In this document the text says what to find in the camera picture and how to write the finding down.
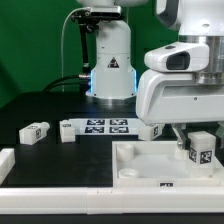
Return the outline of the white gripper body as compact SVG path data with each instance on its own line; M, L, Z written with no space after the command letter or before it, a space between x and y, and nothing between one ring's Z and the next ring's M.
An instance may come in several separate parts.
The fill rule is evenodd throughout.
M224 121L224 86L196 85L192 73L147 70L139 81L136 114L146 125Z

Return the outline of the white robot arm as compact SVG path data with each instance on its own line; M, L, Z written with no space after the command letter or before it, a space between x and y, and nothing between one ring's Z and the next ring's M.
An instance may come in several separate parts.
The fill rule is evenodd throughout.
M217 122L224 146L224 0L153 0L139 17L147 67L136 114L145 123Z

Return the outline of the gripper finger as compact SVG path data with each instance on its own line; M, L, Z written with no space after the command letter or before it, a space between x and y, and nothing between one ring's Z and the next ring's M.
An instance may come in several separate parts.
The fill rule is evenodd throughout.
M182 150L189 150L191 140L184 133L186 130L185 124L172 124L172 129L177 137L177 146Z
M216 137L217 137L217 147L224 148L224 121L218 123L219 127L216 130Z

